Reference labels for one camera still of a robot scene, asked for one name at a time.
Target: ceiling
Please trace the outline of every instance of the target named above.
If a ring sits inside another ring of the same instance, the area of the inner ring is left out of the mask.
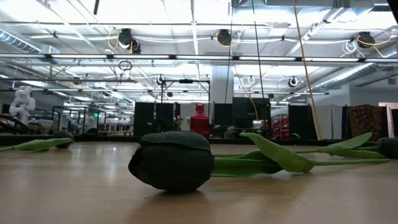
[[[289,10],[277,10],[274,7],[257,7],[256,25],[250,10],[237,10],[231,17],[228,7],[229,0],[101,0],[98,13],[93,15],[94,0],[53,0],[47,1],[46,8],[41,0],[2,0],[0,1],[1,25],[20,35],[34,45],[50,45],[61,54],[129,54],[129,51],[116,45],[117,33],[122,28],[131,28],[132,35],[140,45],[141,54],[173,54],[173,55],[229,55],[229,48],[220,46],[214,39],[220,29],[230,29],[233,40],[239,40],[232,47],[233,55],[250,56],[292,56],[301,57],[298,44],[298,32],[294,14]],[[375,1],[376,6],[383,5]],[[371,10],[356,14],[349,10],[326,24],[323,19],[331,11],[330,7],[299,7],[298,21],[302,34],[311,37],[304,39],[306,57],[364,57],[376,53],[374,48],[353,50],[348,54],[346,45],[359,32],[368,31],[376,42],[390,41],[380,49],[396,44],[395,36],[390,38],[392,29],[397,23],[390,11]],[[0,53],[26,53],[5,42],[0,41]],[[43,66],[39,61],[12,59],[13,62],[39,72],[23,74],[14,73],[17,77],[33,75],[36,77],[57,73],[57,78],[81,77],[87,79],[114,80],[123,73],[117,66]],[[72,59],[61,62],[74,63]],[[0,63],[0,67],[8,66],[9,61]],[[170,80],[189,78],[192,80],[210,80],[214,64],[196,61],[195,63],[179,63],[176,61],[159,62],[151,65],[151,60],[133,60],[133,69],[124,73],[122,79],[132,77],[137,83],[105,83],[108,89],[125,90],[156,90],[156,78],[162,74]],[[332,72],[339,70],[338,65],[328,63],[311,65],[308,74],[311,82],[315,82]],[[232,69],[234,89],[260,90],[260,69],[258,64],[239,63]],[[295,91],[287,85],[287,80],[295,76],[303,85],[306,84],[305,68],[302,64],[269,64],[261,65],[264,91]],[[76,86],[72,82],[49,83],[62,88],[94,88],[87,83]],[[197,83],[175,83],[169,90],[204,90]],[[160,93],[123,93],[130,100],[153,101]],[[170,99],[202,100],[207,93],[184,93]]]

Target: red object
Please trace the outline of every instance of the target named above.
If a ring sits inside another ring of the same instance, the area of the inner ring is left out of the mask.
[[[197,103],[196,113],[191,117],[190,131],[209,139],[209,117],[205,115],[205,105],[201,103]]]

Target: wooden floor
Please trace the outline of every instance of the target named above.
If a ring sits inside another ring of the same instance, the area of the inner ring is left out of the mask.
[[[1,153],[0,223],[398,223],[395,161],[212,178],[194,194],[170,195],[129,173],[136,146],[78,142],[70,150]],[[217,153],[253,149],[212,146]]]

